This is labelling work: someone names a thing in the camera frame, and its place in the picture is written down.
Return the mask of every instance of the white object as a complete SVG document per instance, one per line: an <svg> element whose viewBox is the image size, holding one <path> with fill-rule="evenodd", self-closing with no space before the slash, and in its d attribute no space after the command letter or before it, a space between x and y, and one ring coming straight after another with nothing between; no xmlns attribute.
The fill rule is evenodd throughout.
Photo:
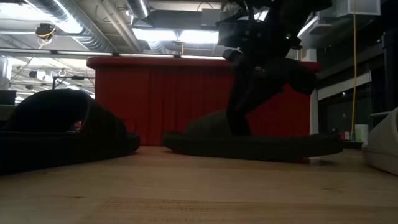
<svg viewBox="0 0 398 224"><path fill-rule="evenodd" d="M351 132L345 131L344 132L344 139L345 140L351 140Z"/></svg>
<svg viewBox="0 0 398 224"><path fill-rule="evenodd" d="M369 126L367 124L356 124L355 125L355 140L357 142L368 141Z"/></svg>
<svg viewBox="0 0 398 224"><path fill-rule="evenodd" d="M362 146L365 161L375 168L398 175L398 108L382 120Z"/></svg>

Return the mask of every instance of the fluorescent light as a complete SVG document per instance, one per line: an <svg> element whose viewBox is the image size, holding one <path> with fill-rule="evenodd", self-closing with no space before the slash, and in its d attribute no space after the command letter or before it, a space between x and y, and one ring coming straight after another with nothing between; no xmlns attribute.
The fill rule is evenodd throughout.
<svg viewBox="0 0 398 224"><path fill-rule="evenodd" d="M80 34L83 31L82 26L80 26L80 24L74 18L62 22L59 22L59 20L55 18L50 18L50 20L53 20L52 22L67 34Z"/></svg>
<svg viewBox="0 0 398 224"><path fill-rule="evenodd" d="M17 92L18 95L33 95L35 93L28 93L28 92Z"/></svg>
<svg viewBox="0 0 398 224"><path fill-rule="evenodd" d="M173 55L160 54L119 54L120 57L154 57L154 58L174 58Z"/></svg>
<svg viewBox="0 0 398 224"><path fill-rule="evenodd" d="M310 26L312 26L312 24L314 24L314 22L316 22L318 20L318 16L315 16L314 18L311 19L310 22L308 22L303 29L301 29L301 31L298 33L297 37L300 37L308 28L310 28Z"/></svg>
<svg viewBox="0 0 398 224"><path fill-rule="evenodd" d="M193 55L181 55L181 58L187 58L187 59L225 60L223 57L193 56Z"/></svg>
<svg viewBox="0 0 398 224"><path fill-rule="evenodd" d="M79 87L76 87L76 86L67 86L69 89L71 89L71 90L80 90L80 88Z"/></svg>
<svg viewBox="0 0 398 224"><path fill-rule="evenodd" d="M148 42L157 41L176 41L177 35L172 30L144 30L144 29L133 29L137 39Z"/></svg>
<svg viewBox="0 0 398 224"><path fill-rule="evenodd" d="M58 53L65 55L112 56L112 53L105 53L105 52L74 52L74 51L59 50Z"/></svg>
<svg viewBox="0 0 398 224"><path fill-rule="evenodd" d="M218 32L185 30L181 33L180 41L194 44L216 44L218 43Z"/></svg>
<svg viewBox="0 0 398 224"><path fill-rule="evenodd" d="M255 20L261 20L264 21L264 19L266 18L268 14L268 10L264 10L262 12L259 12L257 14L254 15Z"/></svg>

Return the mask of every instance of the ceiling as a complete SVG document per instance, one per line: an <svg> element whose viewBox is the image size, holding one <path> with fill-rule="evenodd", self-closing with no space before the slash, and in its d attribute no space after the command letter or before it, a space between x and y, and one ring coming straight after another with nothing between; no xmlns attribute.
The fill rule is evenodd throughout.
<svg viewBox="0 0 398 224"><path fill-rule="evenodd" d="M114 48L115 51L119 53L137 52L137 50L134 49L136 45L138 49L142 49L141 53L152 54L149 44L144 40L138 40L138 36L131 30L131 17L126 13L126 0L70 1L76 3L80 16L86 16L88 19L90 23L89 30L97 32L97 34L102 37L102 40L109 44L111 48ZM110 6L106 6L104 2L109 2L112 8L115 9L117 15L112 14ZM133 28L145 30L156 27L158 30L172 30L178 37L181 36L183 30L210 30L216 32L217 28L215 27L215 22L222 17L220 14L222 2L223 0L211 0L208 2L197 0L148 0L150 5L149 16L143 20L136 21ZM110 12L111 18L107 16L106 11ZM340 18L338 21L349 23L349 16ZM325 21L322 21L321 18L313 26L318 26L320 22ZM57 29L51 42L43 45L43 40L40 40L34 33L36 27L41 23L53 24L51 18L41 12L37 12L29 5L0 3L0 48L39 49L42 47L44 50L89 51L81 42L76 41L76 36L81 34L71 35L63 32L61 29ZM128 34L128 31L124 30L123 25L129 29L131 35ZM334 37L336 34L330 33L328 38L335 41L336 38ZM304 33L301 38L307 47L311 47L314 43L317 44L317 47L322 47L322 44L329 44L328 42L320 41L327 39L324 38L323 35L324 34L313 35L308 31ZM163 41L162 44L169 54L220 57L225 49L227 49L215 43L198 44L194 42L184 42L181 44L176 41ZM20 99L36 91L52 88L52 80L50 78L46 80L30 78L29 72L32 70L46 71L46 74L50 77L57 75L61 70L66 71L66 77L77 75L91 78L95 77L95 71L86 67L87 57L65 57L63 54L47 57L36 54L24 55L21 53L19 55L13 55L2 52L0 52L0 55L7 57L9 61L13 63L11 89L18 91ZM296 59L297 55L297 51L291 50L288 54L288 58ZM33 86L33 89L30 89L29 86L28 90L26 85ZM65 80L64 83L59 84L57 88L68 87L78 87L93 95L94 81L91 79L68 79Z"/></svg>

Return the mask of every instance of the ductwork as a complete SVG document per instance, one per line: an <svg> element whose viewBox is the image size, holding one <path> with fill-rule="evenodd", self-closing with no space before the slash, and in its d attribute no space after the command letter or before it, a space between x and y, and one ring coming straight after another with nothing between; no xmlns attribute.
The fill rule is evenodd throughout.
<svg viewBox="0 0 398 224"><path fill-rule="evenodd" d="M146 18L150 13L150 6L147 0L127 0L130 15L136 19Z"/></svg>
<svg viewBox="0 0 398 224"><path fill-rule="evenodd" d="M333 6L317 12L315 21L299 36L306 49L335 45L352 35L355 0L333 0ZM357 1L356 25L362 27L381 15L380 0Z"/></svg>
<svg viewBox="0 0 398 224"><path fill-rule="evenodd" d="M57 27L90 51L116 52L116 48L95 26L93 21L80 9L74 0L25 0L36 10L48 15Z"/></svg>
<svg viewBox="0 0 398 224"><path fill-rule="evenodd" d="M149 48L155 54L168 54L169 51L166 49L162 41L150 42L148 41Z"/></svg>

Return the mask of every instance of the yellow cable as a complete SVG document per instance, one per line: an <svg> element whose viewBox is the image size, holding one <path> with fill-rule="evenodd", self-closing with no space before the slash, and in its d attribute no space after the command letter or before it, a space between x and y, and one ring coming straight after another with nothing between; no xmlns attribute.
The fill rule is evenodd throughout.
<svg viewBox="0 0 398 224"><path fill-rule="evenodd" d="M353 115L351 117L351 140L354 134L354 120L355 120L355 99L356 99L356 76L358 73L358 66L356 61L356 0L354 0L354 97L353 97Z"/></svg>
<svg viewBox="0 0 398 224"><path fill-rule="evenodd" d="M55 32L55 29L52 30L51 32L49 32L48 34L44 34L44 35L36 34L36 36L37 36L37 37L48 37L49 35L53 34L54 32Z"/></svg>
<svg viewBox="0 0 398 224"><path fill-rule="evenodd" d="M48 43L48 42L46 42L46 40L47 40L48 38L49 38L49 37L47 36L47 37L45 38L45 40L43 40L43 43L40 44L39 50L42 49L43 46L46 45L46 44Z"/></svg>

